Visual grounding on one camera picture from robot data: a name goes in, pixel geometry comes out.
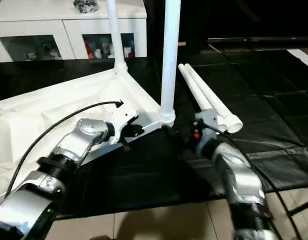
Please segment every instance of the white cabinet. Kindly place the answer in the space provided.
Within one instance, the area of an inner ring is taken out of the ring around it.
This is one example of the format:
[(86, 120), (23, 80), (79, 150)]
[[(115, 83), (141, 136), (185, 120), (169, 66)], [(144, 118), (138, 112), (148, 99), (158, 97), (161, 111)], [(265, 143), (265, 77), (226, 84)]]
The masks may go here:
[[(106, 0), (81, 14), (73, 0), (4, 0), (0, 3), (0, 62), (111, 58)], [(147, 56), (143, 0), (116, 1), (126, 57)]]
[(0, 62), (74, 59), (61, 20), (0, 22)]
[[(108, 19), (64, 20), (64, 26), (76, 59), (113, 57), (111, 28)], [(146, 18), (118, 20), (125, 57), (147, 56)]]

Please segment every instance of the black tabletop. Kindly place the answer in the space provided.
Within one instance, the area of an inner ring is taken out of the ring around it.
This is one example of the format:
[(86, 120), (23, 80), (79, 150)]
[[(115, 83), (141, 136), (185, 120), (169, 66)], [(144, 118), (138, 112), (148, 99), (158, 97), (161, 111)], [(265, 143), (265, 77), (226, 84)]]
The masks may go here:
[[(244, 123), (234, 140), (280, 190), (308, 187), (308, 67), (287, 51), (180, 56)], [(0, 100), (112, 68), (110, 60), (0, 63)], [(160, 102), (161, 70), (127, 60), (134, 79)], [(186, 138), (199, 108), (177, 71), (174, 128)], [(60, 217), (87, 217), (222, 198), (208, 160), (156, 130), (82, 166)], [(264, 182), (266, 192), (272, 189)]]

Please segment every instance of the cable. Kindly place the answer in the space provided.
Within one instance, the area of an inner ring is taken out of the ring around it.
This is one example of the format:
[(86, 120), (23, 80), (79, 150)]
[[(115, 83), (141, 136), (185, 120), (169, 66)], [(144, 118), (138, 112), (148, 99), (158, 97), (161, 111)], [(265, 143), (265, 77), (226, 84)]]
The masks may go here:
[(26, 150), (26, 152), (24, 153), (24, 155), (22, 156), (22, 158), (20, 159), (19, 163), (17, 164), (16, 166), (16, 169), (14, 171), (14, 174), (8, 184), (8, 187), (7, 187), (7, 190), (6, 190), (6, 193), (5, 193), (5, 196), (4, 198), (6, 198), (12, 191), (12, 188), (13, 188), (13, 185), (15, 183), (15, 180), (19, 174), (19, 171), (26, 159), (26, 157), (29, 155), (30, 151), (34, 148), (34, 146), (46, 135), (48, 134), (51, 130), (53, 130), (55, 127), (57, 127), (58, 125), (60, 125), (61, 123), (63, 123), (64, 121), (66, 121), (67, 119), (70, 119), (71, 117), (87, 110), (87, 109), (91, 109), (91, 108), (94, 108), (94, 107), (97, 107), (97, 106), (101, 106), (101, 105), (106, 105), (106, 104), (115, 104), (116, 107), (118, 108), (119, 106), (121, 106), (123, 103), (121, 101), (104, 101), (104, 102), (99, 102), (99, 103), (96, 103), (96, 104), (92, 104), (90, 106), (86, 106), (86, 107), (83, 107), (81, 108), (80, 110), (77, 110), (73, 113), (71, 113), (70, 115), (67, 115), (66, 117), (62, 118), (61, 120), (59, 120), (58, 122), (54, 123), (52, 126), (50, 126), (48, 129), (46, 129), (29, 147), (28, 149)]
[(278, 197), (278, 200), (280, 201), (280, 203), (282, 204), (285, 212), (286, 212), (286, 215), (294, 229), (294, 232), (295, 232), (295, 235), (296, 237), (299, 239), (299, 240), (302, 240), (302, 237), (301, 237), (301, 234), (292, 218), (292, 216), (290, 215), (290, 211), (288, 210), (288, 207), (286, 206), (279, 190), (277, 189), (277, 187), (274, 185), (274, 183), (272, 182), (272, 180), (264, 173), (262, 172), (258, 167), (256, 167), (252, 161), (249, 159), (249, 157), (247, 156), (247, 154), (241, 149), (241, 147), (229, 136), (229, 135), (226, 135), (224, 132), (218, 130), (217, 128), (213, 127), (213, 126), (210, 126), (210, 125), (207, 125), (205, 124), (204, 125), (206, 128), (208, 129), (211, 129), (217, 133), (219, 133), (219, 135), (225, 137), (227, 140), (230, 141), (230, 143), (232, 143), (240, 152), (241, 154), (244, 156), (244, 158), (246, 158), (247, 162), (249, 163), (250, 167), (252, 168), (252, 170), (254, 170), (256, 173), (258, 173), (261, 177), (263, 177), (267, 182), (268, 184), (272, 187), (274, 193), (277, 195)]

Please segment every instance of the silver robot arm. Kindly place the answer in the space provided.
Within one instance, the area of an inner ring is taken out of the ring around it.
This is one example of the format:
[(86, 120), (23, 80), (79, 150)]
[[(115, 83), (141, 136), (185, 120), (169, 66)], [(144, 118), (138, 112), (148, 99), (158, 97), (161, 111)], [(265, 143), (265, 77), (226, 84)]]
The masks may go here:
[(68, 184), (91, 148), (106, 141), (117, 143), (123, 128), (136, 117), (134, 109), (122, 104), (113, 112), (111, 122), (80, 119), (0, 205), (0, 240), (44, 239)]
[(234, 226), (235, 240), (276, 240), (270, 230), (270, 216), (263, 186), (247, 159), (236, 148), (216, 140), (217, 114), (213, 109), (197, 113), (199, 136), (196, 153), (211, 160), (222, 178)]

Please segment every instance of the dark background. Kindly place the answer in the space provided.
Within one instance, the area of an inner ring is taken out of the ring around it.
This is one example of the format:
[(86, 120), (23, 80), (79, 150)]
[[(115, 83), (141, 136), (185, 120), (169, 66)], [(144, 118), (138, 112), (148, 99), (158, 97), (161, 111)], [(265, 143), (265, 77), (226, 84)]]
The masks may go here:
[[(165, 0), (144, 0), (144, 4), (148, 53), (161, 56)], [(179, 42), (186, 42), (180, 49), (186, 54), (208, 48), (208, 39), (241, 38), (236, 41), (246, 44), (259, 42), (260, 37), (274, 37), (266, 42), (274, 41), (275, 46), (286, 42), (287, 47), (308, 46), (308, 1), (181, 0)], [(277, 37), (286, 38), (277, 42)]]

